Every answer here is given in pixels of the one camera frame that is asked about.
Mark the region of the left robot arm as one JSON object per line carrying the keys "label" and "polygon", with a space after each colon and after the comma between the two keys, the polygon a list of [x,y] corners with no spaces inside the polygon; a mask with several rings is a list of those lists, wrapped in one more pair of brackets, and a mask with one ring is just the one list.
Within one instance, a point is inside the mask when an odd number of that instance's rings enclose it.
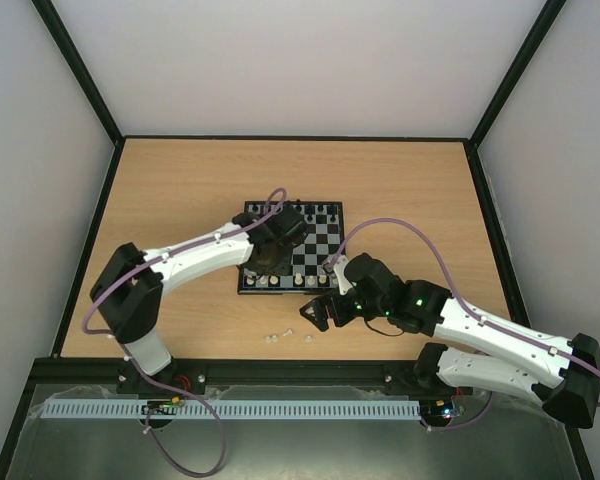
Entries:
{"label": "left robot arm", "polygon": [[177,385],[176,362],[157,329],[164,297],[225,267],[242,266],[260,276],[289,272],[293,249],[307,231],[303,216],[284,208],[263,216],[240,213],[210,233],[171,246],[140,250],[124,244],[91,288],[82,329],[113,336],[142,386],[171,390]]}

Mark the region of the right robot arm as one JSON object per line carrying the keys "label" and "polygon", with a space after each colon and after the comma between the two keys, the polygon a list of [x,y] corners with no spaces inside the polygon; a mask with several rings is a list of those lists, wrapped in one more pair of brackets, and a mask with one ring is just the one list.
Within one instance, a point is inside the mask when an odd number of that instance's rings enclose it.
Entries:
{"label": "right robot arm", "polygon": [[405,333],[431,337],[414,369],[418,384],[490,390],[530,401],[575,428],[593,426],[600,397],[600,346],[579,333],[571,339],[512,324],[425,280],[369,280],[334,289],[301,307],[320,331],[356,318],[386,318]]}

